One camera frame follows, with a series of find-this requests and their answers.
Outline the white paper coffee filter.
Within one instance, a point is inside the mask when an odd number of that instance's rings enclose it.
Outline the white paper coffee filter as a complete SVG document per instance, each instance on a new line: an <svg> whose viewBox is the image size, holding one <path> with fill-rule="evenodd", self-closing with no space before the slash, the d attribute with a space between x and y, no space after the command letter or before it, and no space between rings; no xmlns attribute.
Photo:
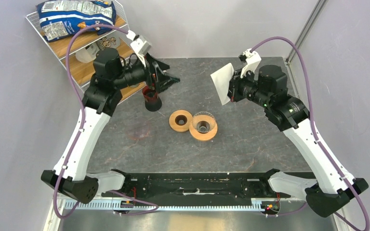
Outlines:
<svg viewBox="0 0 370 231"><path fill-rule="evenodd" d="M210 75L222 105L230 102L227 94L233 74L234 67L231 63L228 63Z"/></svg>

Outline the clear glass dripper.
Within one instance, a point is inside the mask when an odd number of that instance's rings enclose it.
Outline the clear glass dripper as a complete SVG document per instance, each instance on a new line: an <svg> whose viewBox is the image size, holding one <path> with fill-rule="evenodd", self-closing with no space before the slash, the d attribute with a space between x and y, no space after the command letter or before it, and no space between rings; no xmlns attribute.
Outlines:
<svg viewBox="0 0 370 231"><path fill-rule="evenodd" d="M212 131L216 125L216 119L210 112L201 111L193 115L192 128L201 134Z"/></svg>

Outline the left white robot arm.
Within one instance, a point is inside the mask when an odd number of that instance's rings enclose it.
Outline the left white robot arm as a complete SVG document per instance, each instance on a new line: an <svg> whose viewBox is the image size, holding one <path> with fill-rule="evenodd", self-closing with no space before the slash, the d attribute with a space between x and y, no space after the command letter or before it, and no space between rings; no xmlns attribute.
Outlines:
<svg viewBox="0 0 370 231"><path fill-rule="evenodd" d="M145 82L157 100L159 93L180 82L178 77L167 73L168 64L150 54L145 55L144 63L136 60L126 64L116 49L106 48L98 52L93 67L95 73L84 92L83 108L66 150L53 169L41 174L44 183L82 204L111 190L122 197L131 193L131 182L119 170L87 172L98 138L123 98L122 89Z"/></svg>

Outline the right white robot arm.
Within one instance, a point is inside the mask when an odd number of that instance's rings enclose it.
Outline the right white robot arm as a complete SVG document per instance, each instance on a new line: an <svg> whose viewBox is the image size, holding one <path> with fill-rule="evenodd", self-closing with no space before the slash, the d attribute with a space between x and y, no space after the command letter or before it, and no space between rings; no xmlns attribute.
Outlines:
<svg viewBox="0 0 370 231"><path fill-rule="evenodd" d="M271 169L260 178L263 196L284 193L299 198L326 218L368 188L365 179L346 174L340 164L332 164L333 155L325 155L327 147L310 124L309 110L300 99L289 95L287 75L279 66L262 66L257 75L252 71L242 73L241 69L230 73L229 99L247 99L261 106L267 119L295 145L314 174L306 179Z"/></svg>

